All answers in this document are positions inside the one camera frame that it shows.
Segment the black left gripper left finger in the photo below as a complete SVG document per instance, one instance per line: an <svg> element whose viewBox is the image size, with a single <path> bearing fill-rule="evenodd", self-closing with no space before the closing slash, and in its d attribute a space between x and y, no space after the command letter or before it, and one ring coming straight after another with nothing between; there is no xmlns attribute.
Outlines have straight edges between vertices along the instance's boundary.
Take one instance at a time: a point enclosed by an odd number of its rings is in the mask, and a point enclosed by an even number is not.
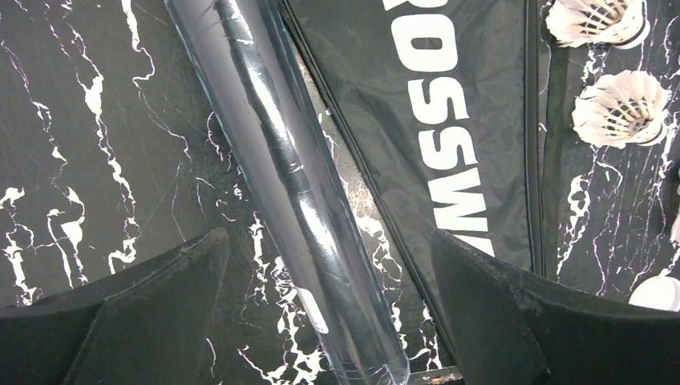
<svg viewBox="0 0 680 385"><path fill-rule="evenodd" d="M195 383L228 260L218 228L96 282L4 306L2 383Z"/></svg>

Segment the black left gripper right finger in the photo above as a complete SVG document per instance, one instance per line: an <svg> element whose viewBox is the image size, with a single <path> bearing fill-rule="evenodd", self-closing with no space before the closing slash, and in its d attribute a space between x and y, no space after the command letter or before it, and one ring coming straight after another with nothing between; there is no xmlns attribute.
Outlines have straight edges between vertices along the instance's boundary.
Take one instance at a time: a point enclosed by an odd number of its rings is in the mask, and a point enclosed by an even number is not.
<svg viewBox="0 0 680 385"><path fill-rule="evenodd" d="M678 314L570 289L443 232L431 249L465 383L678 383Z"/></svg>

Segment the white tube lid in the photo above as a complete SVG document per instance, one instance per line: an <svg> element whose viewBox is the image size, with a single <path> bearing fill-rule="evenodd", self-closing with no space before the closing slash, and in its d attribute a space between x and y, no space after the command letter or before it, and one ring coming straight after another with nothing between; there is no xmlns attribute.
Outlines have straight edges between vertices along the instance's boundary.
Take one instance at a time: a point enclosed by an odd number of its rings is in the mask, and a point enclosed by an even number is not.
<svg viewBox="0 0 680 385"><path fill-rule="evenodd" d="M679 312L679 280L669 276L648 278L632 292L628 303L655 310Z"/></svg>

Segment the black racket cover bag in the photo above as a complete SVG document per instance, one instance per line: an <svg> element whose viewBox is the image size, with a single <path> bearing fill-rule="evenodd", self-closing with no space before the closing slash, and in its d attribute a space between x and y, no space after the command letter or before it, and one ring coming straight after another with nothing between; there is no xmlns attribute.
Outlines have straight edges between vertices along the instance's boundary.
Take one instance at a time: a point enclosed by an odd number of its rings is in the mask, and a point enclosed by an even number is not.
<svg viewBox="0 0 680 385"><path fill-rule="evenodd" d="M467 259L544 274L535 1L284 1L446 348L501 347Z"/></svg>

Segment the white feather shuttlecock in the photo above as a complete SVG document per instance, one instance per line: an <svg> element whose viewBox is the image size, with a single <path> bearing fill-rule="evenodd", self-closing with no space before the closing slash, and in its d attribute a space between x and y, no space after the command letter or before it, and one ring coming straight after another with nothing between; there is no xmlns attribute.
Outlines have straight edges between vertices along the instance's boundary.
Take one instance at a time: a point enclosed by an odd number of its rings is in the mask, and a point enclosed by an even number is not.
<svg viewBox="0 0 680 385"><path fill-rule="evenodd" d="M560 47L609 44L620 50L646 39L650 25L644 2L634 0L555 1L545 18Z"/></svg>
<svg viewBox="0 0 680 385"><path fill-rule="evenodd" d="M671 91L645 71L603 75L583 89L571 114L573 130L595 147L649 147L665 139Z"/></svg>

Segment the clear shuttlecock tube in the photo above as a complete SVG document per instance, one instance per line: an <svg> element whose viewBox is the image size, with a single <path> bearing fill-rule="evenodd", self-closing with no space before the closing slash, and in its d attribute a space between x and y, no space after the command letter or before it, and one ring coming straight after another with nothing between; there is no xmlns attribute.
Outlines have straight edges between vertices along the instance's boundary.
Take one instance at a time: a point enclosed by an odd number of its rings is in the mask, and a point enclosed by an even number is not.
<svg viewBox="0 0 680 385"><path fill-rule="evenodd" d="M261 218L341 384L411 370L274 1L169 1Z"/></svg>

